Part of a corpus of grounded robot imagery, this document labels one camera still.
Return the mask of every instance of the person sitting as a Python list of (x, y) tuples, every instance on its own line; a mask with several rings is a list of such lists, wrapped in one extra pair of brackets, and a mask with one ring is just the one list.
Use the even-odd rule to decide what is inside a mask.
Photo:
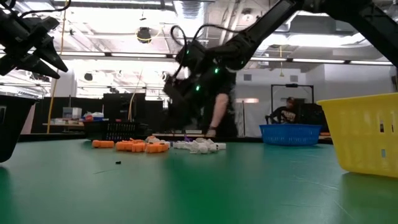
[(266, 116), (266, 119), (270, 118), (274, 121), (274, 118), (277, 118), (280, 124), (285, 123), (295, 123), (297, 117), (297, 111), (294, 105), (294, 98), (288, 97), (286, 100), (286, 106), (281, 106), (273, 111), (269, 116)]

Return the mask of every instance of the hand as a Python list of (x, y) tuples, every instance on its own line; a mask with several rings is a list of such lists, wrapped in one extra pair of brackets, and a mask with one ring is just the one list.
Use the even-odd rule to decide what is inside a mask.
[(216, 137), (216, 130), (214, 129), (209, 129), (206, 133), (206, 137), (208, 138), (214, 138)]

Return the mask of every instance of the box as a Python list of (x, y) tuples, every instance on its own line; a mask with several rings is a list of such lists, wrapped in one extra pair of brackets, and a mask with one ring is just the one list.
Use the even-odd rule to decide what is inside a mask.
[(80, 119), (81, 118), (81, 108), (64, 107), (62, 110), (62, 118)]

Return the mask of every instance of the ceiling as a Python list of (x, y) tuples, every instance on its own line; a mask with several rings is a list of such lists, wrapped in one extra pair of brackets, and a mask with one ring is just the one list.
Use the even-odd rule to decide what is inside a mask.
[[(189, 37), (192, 37), (204, 23), (240, 30), (255, 22), (257, 16), (265, 14), (276, 2), (277, 0), (72, 0), (72, 5), (66, 13), (63, 33), (62, 13), (33, 16), (52, 16), (60, 21), (60, 25), (50, 33), (54, 36), (54, 44), (58, 51), (61, 51), (63, 46), (64, 52), (175, 54), (180, 46), (170, 36), (170, 28), (173, 25), (181, 26)], [(378, 0), (377, 4), (387, 10), (392, 1)], [(64, 0), (25, 0), (18, 2), (16, 9), (24, 12), (61, 8), (64, 5)], [(149, 27), (152, 36), (149, 44), (138, 41), (137, 31), (140, 27)], [(225, 43), (232, 35), (214, 28), (204, 29), (200, 42), (205, 47), (214, 47)], [(263, 42), (255, 56), (339, 60), (377, 60), (382, 57), (349, 24), (335, 21), (324, 14), (314, 15), (305, 12), (295, 14), (279, 27)], [(84, 74), (88, 72), (104, 73), (106, 77), (113, 77), (112, 83), (120, 86), (134, 86), (142, 73), (143, 78), (140, 82), (156, 86), (162, 84), (159, 74), (163, 71), (173, 72), (177, 68), (177, 63), (172, 62), (105, 62), (92, 59), (79, 60), (76, 65), (78, 84), (84, 86), (97, 85), (95, 82), (84, 80)], [(306, 71), (314, 65), (285, 63), (284, 66)], [(249, 62), (246, 65), (246, 69), (279, 67), (279, 62)], [(21, 79), (26, 78), (25, 72), (13, 72), (8, 78), (0, 77), (0, 82), (12, 80), (19, 83)]]

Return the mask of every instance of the orange object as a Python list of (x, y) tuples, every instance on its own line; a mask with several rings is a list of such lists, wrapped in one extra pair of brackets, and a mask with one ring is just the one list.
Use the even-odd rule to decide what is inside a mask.
[(93, 141), (93, 147), (94, 148), (102, 148), (102, 149), (107, 149), (107, 148), (113, 148), (114, 142), (113, 141), (99, 141), (99, 140), (94, 140)]
[(148, 153), (158, 153), (158, 152), (165, 152), (169, 149), (168, 145), (160, 142), (155, 144), (147, 144), (146, 152)]
[(145, 152), (145, 143), (134, 143), (131, 152)]
[(117, 151), (131, 151), (132, 142), (131, 141), (121, 141), (116, 143)]

